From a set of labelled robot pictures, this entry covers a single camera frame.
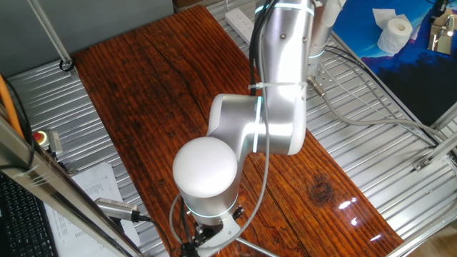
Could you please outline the black background gripper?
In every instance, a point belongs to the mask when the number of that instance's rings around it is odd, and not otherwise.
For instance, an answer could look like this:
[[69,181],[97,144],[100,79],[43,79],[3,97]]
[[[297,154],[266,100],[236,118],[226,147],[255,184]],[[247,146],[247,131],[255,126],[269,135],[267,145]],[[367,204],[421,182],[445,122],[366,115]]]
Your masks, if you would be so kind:
[[435,0],[433,4],[433,15],[441,16],[445,13],[448,5],[448,0]]

